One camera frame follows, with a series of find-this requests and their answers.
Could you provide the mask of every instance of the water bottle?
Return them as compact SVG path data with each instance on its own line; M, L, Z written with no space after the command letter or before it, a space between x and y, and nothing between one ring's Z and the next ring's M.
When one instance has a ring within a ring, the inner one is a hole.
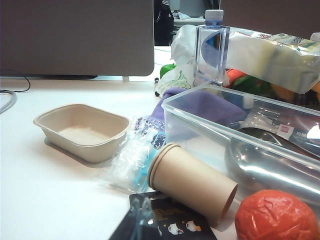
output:
M223 10L206 10L205 25L196 28L194 86L224 82L230 28L221 25L223 17Z

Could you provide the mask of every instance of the beige paper cup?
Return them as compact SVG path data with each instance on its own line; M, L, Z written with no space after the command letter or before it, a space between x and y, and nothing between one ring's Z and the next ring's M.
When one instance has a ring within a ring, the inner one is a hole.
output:
M218 224L228 211L238 184L175 143L165 145L152 161L147 182Z

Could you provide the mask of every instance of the red wrapped object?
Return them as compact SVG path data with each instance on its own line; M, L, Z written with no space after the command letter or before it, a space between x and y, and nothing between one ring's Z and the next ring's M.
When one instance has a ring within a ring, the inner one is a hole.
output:
M294 195L261 190L245 198L235 216L238 240L320 240L318 219Z

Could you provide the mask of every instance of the purple cloth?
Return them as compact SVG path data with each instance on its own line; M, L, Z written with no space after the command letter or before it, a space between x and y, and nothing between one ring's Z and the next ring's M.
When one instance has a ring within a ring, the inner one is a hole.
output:
M161 107L161 104L163 101L169 97L172 97L176 94L184 92L186 89L174 86L169 88L163 93L162 99L158 102L158 104L155 106L155 109L153 110L153 113L151 114L151 117L154 117L156 119L160 120L165 120L165 115L164 115L164 109Z
M185 90L186 89L179 87L172 87L168 89L163 94L163 98L159 101L151 116L165 120L164 110L161 107L162 102L164 99L172 97ZM205 90L192 91L189 94L185 94L180 98L169 102L168 104L182 111L225 126L243 120L246 115L246 113L238 106L212 92Z

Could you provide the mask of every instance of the green object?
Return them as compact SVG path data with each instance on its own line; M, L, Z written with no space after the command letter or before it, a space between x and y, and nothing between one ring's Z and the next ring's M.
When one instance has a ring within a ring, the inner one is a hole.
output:
M171 70L174 69L174 68L176 68L176 65L175 65L174 63L164 65L164 66L160 69L160 79L162 78L163 75L165 75L167 72L171 71Z
M246 75L236 79L232 88L249 94L263 94L271 89L270 83L254 76Z

